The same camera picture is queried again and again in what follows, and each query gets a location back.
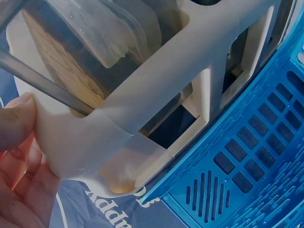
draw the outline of blue plastic basket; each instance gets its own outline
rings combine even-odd
[[[190,228],[302,227],[303,34],[301,15],[267,66],[144,201],[161,197]]]

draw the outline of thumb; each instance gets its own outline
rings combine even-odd
[[[0,109],[0,151],[20,145],[33,131],[36,118],[34,99],[29,93]]]

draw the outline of blue fabric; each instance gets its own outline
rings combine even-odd
[[[3,34],[0,47],[8,50]],[[4,105],[18,97],[13,76],[1,68],[0,97]],[[103,199],[84,183],[64,180],[55,200],[50,228],[184,228],[159,199],[139,203],[152,185],[143,187],[136,195]]]

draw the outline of hand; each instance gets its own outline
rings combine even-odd
[[[49,227],[61,180],[34,139],[35,113],[27,93],[0,109],[0,228]]]

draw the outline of metal rod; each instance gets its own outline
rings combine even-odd
[[[0,0],[0,33],[28,0]]]
[[[1,48],[0,67],[83,115],[89,115],[94,110]]]

